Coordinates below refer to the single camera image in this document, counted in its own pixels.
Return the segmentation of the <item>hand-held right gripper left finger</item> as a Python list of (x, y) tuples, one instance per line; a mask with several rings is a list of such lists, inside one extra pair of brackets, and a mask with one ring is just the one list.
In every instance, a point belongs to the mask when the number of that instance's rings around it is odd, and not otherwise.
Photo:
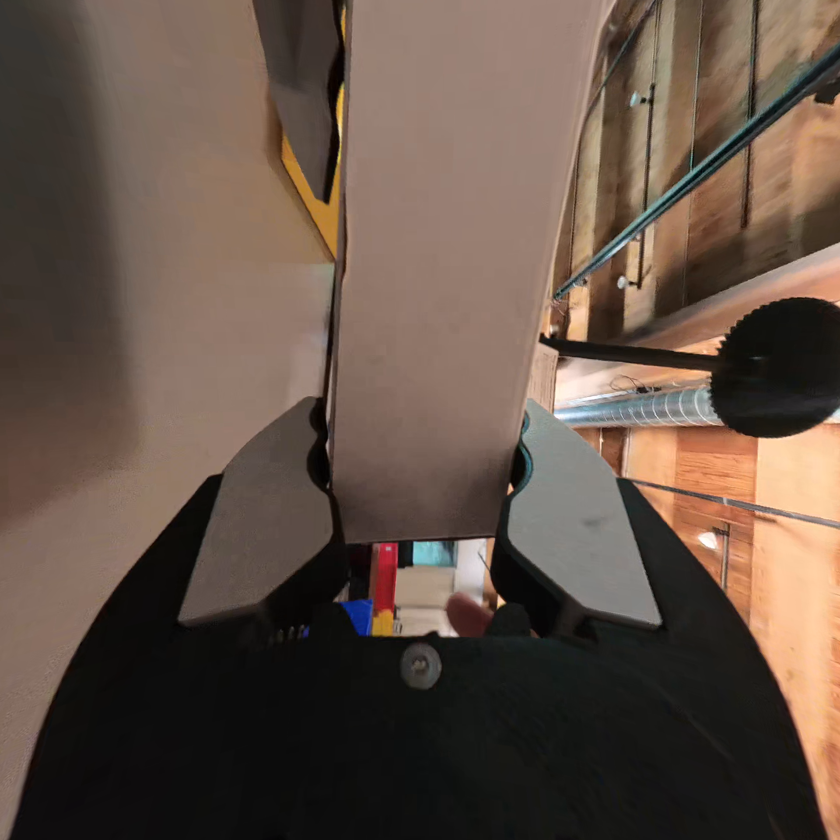
[(325, 417), (323, 400), (306, 396), (227, 464), (179, 624), (260, 616), (288, 629), (340, 593), (347, 563)]

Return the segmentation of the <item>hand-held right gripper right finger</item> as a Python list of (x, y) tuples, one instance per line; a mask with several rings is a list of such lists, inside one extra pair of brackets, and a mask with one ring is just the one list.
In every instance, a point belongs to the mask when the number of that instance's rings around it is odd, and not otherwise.
[(526, 401), (512, 491), (496, 536), (543, 592), (560, 621), (582, 619), (645, 630), (662, 616), (612, 468), (548, 409)]

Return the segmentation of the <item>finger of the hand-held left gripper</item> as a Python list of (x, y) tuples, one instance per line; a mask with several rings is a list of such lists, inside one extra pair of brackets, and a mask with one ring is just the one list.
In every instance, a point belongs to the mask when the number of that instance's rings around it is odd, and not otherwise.
[(254, 1), (269, 93), (301, 172), (328, 203), (340, 154), (343, 2)]

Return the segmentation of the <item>yellow plastic bin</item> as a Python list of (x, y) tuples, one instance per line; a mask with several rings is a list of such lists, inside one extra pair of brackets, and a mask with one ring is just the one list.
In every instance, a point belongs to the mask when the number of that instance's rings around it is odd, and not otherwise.
[(336, 117), (339, 128), (339, 157), (332, 179), (330, 199), (324, 202), (315, 197), (310, 188), (298, 159), (291, 148), (291, 143), (282, 132), (280, 140), (280, 161), (286, 172), (289, 174), (292, 184), (302, 200), (315, 228), (320, 234), (331, 258), (336, 259), (338, 255), (339, 231), (340, 231), (340, 173), (342, 167), (342, 141), (343, 141), (343, 105), (344, 85), (339, 89), (339, 96), (336, 105)]

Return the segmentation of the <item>white cardboard box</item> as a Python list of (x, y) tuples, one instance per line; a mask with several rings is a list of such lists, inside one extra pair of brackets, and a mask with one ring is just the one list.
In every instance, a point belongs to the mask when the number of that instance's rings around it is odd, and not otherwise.
[(493, 533), (615, 2), (352, 2), (332, 486), (350, 543)]

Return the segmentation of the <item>person's right hand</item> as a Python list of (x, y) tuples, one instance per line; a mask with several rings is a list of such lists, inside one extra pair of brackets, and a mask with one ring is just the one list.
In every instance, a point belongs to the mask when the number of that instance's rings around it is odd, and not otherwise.
[(448, 598), (445, 614), (458, 637), (485, 636), (495, 615), (491, 609), (463, 592), (456, 592)]

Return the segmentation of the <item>black rod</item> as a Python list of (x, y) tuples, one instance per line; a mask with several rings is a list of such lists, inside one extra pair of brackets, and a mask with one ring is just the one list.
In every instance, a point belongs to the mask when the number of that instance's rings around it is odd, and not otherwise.
[(726, 362), (719, 355), (704, 353), (686, 353), (675, 350), (558, 339), (544, 334), (540, 334), (539, 343), (557, 351), (561, 357), (575, 360), (635, 364), (663, 367), (669, 370), (706, 371), (709, 373), (715, 373), (727, 367)]

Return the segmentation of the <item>black round knob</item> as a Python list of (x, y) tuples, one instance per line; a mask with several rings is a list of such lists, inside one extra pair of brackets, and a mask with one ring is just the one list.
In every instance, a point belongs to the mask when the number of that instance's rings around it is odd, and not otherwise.
[(721, 343), (710, 404), (723, 426), (785, 438), (823, 424), (839, 406), (839, 309), (794, 297), (744, 316)]

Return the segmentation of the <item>silver air duct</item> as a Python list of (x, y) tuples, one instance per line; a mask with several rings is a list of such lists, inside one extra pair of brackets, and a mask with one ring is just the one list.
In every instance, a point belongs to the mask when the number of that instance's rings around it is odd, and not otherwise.
[(838, 398), (764, 392), (720, 394), (708, 386), (626, 393), (559, 407), (570, 427), (725, 427), (754, 438), (785, 438), (839, 423)]

